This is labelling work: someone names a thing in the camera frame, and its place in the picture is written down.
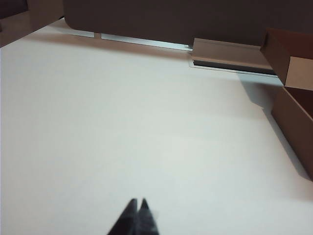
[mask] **white surface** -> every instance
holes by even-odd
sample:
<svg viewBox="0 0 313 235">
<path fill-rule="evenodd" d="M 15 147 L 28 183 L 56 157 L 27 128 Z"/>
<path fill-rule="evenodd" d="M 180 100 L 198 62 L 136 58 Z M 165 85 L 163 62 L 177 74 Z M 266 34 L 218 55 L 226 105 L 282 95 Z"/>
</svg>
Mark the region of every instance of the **white surface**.
<svg viewBox="0 0 313 235">
<path fill-rule="evenodd" d="M 1 49 L 3 235 L 103 235 L 146 197 L 161 235 L 312 235 L 277 78 L 47 26 Z"/>
</svg>

